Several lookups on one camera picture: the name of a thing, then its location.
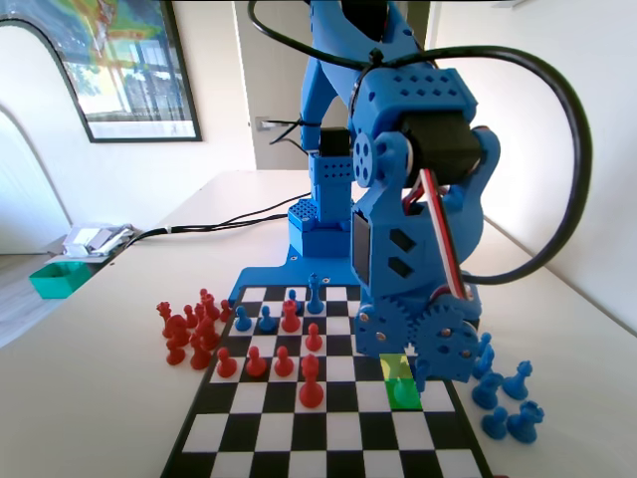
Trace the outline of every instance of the teal box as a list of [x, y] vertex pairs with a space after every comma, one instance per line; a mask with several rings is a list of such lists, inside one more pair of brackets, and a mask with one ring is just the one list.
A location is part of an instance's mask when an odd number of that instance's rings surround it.
[[91, 275], [84, 262], [56, 262], [34, 272], [29, 280], [43, 299], [66, 299]]

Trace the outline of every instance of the blue chess piece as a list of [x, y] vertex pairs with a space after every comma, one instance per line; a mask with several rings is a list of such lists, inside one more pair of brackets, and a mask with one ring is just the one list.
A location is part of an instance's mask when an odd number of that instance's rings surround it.
[[310, 301], [308, 302], [308, 312], [310, 314], [320, 314], [324, 305], [320, 301], [319, 278], [316, 274], [310, 275], [310, 289], [312, 291], [312, 295], [310, 296]]
[[491, 365], [494, 362], [495, 356], [496, 353], [494, 352], [494, 348], [491, 347], [491, 344], [487, 344], [482, 356], [476, 359], [471, 375], [473, 375], [477, 379], [481, 379], [482, 375], [491, 370]]
[[288, 299], [297, 303], [297, 314], [300, 314], [303, 307], [301, 305], [301, 302], [297, 300], [297, 291], [295, 291], [294, 289], [290, 289], [290, 291], [288, 292]]
[[237, 308], [237, 320], [235, 321], [235, 329], [239, 332], [249, 331], [252, 327], [252, 319], [248, 317], [246, 309], [243, 306]]
[[525, 401], [520, 405], [520, 413], [511, 415], [507, 420], [507, 430], [517, 441], [533, 443], [537, 439], [535, 424], [543, 420], [544, 410], [534, 401]]
[[507, 435], [507, 411], [501, 406], [494, 410], [493, 415], [485, 415], [480, 422], [482, 429], [494, 440], [502, 440]]
[[521, 361], [518, 365], [518, 373], [515, 376], [505, 378], [502, 389], [508, 396], [515, 400], [524, 400], [529, 396], [529, 391], [525, 385], [525, 378], [531, 375], [533, 367], [530, 360]]
[[263, 317], [259, 321], [259, 329], [261, 329], [261, 332], [268, 333], [273, 331], [277, 326], [277, 321], [270, 317], [270, 308], [263, 306], [261, 314], [263, 314]]
[[496, 391], [505, 378], [499, 373], [492, 371], [485, 373], [480, 383], [471, 392], [471, 397], [478, 406], [491, 410], [498, 405], [498, 396]]
[[490, 342], [491, 342], [491, 334], [489, 334], [488, 332], [484, 332], [480, 336], [480, 343], [478, 344], [478, 357], [482, 356], [482, 354], [485, 352], [485, 349], [487, 348], [487, 345]]

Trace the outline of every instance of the white wall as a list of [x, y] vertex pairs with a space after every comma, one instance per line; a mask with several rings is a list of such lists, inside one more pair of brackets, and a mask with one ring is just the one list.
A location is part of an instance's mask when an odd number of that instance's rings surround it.
[[[637, 330], [637, 5], [628, 0], [436, 2], [430, 47], [493, 44], [529, 51], [557, 67], [578, 92], [594, 142], [585, 215], [550, 269], [620, 322]], [[550, 90], [525, 71], [496, 61], [441, 62], [457, 67], [503, 151], [485, 212], [536, 252], [561, 219], [572, 174], [572, 146]]]
[[[308, 56], [275, 42], [248, 19], [248, 2], [235, 4], [252, 139], [259, 169], [307, 169], [308, 157], [289, 143], [268, 143], [284, 129], [257, 131], [255, 117], [296, 120], [301, 110], [301, 88]], [[257, 17], [264, 24], [300, 42], [312, 44], [309, 7], [304, 2], [259, 2]], [[332, 102], [323, 126], [347, 126], [347, 108]], [[299, 141], [299, 131], [289, 136]]]
[[218, 172], [255, 167], [232, 4], [174, 9], [203, 142], [91, 144], [45, 47], [0, 28], [0, 104], [33, 141], [74, 223], [152, 227]]

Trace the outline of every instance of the gear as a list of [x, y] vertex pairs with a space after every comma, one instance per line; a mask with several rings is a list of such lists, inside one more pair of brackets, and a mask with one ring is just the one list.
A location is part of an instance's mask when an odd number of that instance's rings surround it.
[[400, 303], [380, 298], [360, 307], [354, 318], [356, 350], [370, 357], [404, 354], [409, 343], [409, 313]]

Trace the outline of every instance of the green square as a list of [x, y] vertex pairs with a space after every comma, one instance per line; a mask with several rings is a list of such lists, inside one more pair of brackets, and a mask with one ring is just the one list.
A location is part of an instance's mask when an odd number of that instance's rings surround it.
[[413, 378], [394, 378], [385, 381], [387, 398], [392, 410], [422, 410], [420, 394], [416, 388], [416, 381]]

